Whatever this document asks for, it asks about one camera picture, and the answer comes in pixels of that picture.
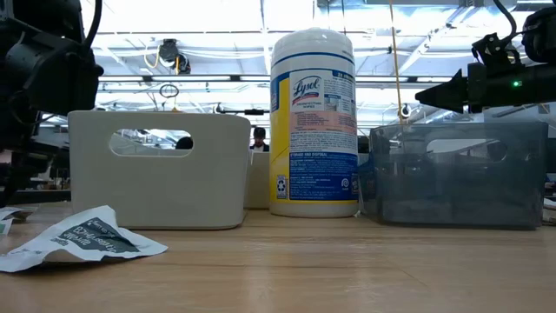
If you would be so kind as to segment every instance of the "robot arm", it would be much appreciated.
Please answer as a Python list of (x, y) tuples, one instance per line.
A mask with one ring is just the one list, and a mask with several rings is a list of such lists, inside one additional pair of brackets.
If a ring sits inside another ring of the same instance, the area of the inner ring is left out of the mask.
[(482, 63), (470, 63), (467, 77), (460, 70), (450, 82), (416, 94), (416, 100), (459, 113), (466, 105), (478, 113), (488, 107), (556, 100), (556, 7), (539, 10), (525, 21), (522, 44), (527, 56), (541, 63), (526, 67), (512, 46), (518, 35), (515, 21), (500, 0), (494, 2), (510, 21), (512, 33), (503, 39), (496, 33), (486, 35), (474, 43), (472, 52)]
[(32, 138), (45, 120), (43, 112), (67, 115), (95, 106), (103, 68), (90, 47), (103, 1), (96, 0), (86, 37), (79, 0), (0, 4), (0, 151), (12, 150), (13, 156), (1, 208), (58, 152), (59, 147)]

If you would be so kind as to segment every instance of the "lysol logo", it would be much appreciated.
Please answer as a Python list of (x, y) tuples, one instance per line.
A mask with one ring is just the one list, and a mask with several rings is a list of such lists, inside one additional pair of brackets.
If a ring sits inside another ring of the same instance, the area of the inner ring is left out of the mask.
[(319, 96), (321, 78), (318, 76), (304, 77), (297, 81), (294, 86), (293, 104), (312, 97)]

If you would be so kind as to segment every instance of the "person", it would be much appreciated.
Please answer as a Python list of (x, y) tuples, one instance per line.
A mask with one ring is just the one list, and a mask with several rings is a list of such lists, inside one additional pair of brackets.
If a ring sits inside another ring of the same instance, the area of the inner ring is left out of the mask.
[(253, 137), (255, 138), (255, 144), (251, 146), (252, 151), (270, 151), (270, 146), (264, 143), (264, 139), (267, 137), (267, 131), (265, 131), (262, 127), (255, 127), (255, 130), (253, 130)]
[(193, 149), (193, 139), (191, 137), (182, 137), (175, 144), (176, 150), (191, 150)]
[(375, 154), (390, 154), (390, 140), (384, 135), (384, 130), (371, 131), (373, 152)]

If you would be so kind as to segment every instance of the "camera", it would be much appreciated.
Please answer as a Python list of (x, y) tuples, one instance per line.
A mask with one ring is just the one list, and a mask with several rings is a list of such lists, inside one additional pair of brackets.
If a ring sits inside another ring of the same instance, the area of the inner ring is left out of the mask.
[(177, 49), (177, 40), (164, 39), (159, 48), (160, 62), (162, 65), (176, 70), (176, 74), (190, 74), (191, 64), (188, 58)]

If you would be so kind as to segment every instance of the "black cable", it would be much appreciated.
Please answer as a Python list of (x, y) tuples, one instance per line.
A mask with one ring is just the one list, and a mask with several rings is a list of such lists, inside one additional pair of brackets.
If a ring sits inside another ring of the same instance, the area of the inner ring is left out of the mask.
[(164, 84), (159, 90), (158, 92), (160, 93), (161, 96), (170, 99), (172, 97), (177, 97), (177, 95), (180, 94), (180, 90), (173, 85), (172, 83), (166, 83)]
[(95, 15), (93, 16), (93, 23), (90, 25), (89, 34), (83, 41), (84, 48), (89, 51), (95, 40), (98, 27), (101, 24), (101, 15), (103, 14), (103, 0), (95, 0)]
[(10, 110), (10, 112), (11, 112), (11, 115), (14, 117), (14, 119), (18, 123), (20, 123), (21, 125), (24, 125), (24, 126), (36, 126), (36, 125), (38, 125), (42, 122), (46, 122), (46, 121), (50, 120), (52, 117), (56, 116), (56, 114), (52, 114), (52, 115), (50, 115), (46, 118), (43, 118), (41, 120), (38, 120), (38, 121), (34, 122), (34, 123), (26, 123), (26, 122), (22, 121), (22, 119), (17, 116), (17, 113), (14, 110)]
[(500, 10), (500, 12), (502, 12), (502, 14), (504, 14), (504, 16), (510, 22), (510, 25), (512, 25), (512, 32), (510, 33), (509, 36), (507, 36), (506, 38), (504, 38), (502, 40), (503, 41), (511, 41), (512, 38), (514, 38), (517, 35), (516, 31), (518, 29), (518, 26), (515, 23), (515, 19), (513, 19), (512, 14), (506, 9), (506, 7), (500, 2), (500, 0), (494, 0), (494, 4), (496, 4), (496, 7), (498, 8), (498, 10)]

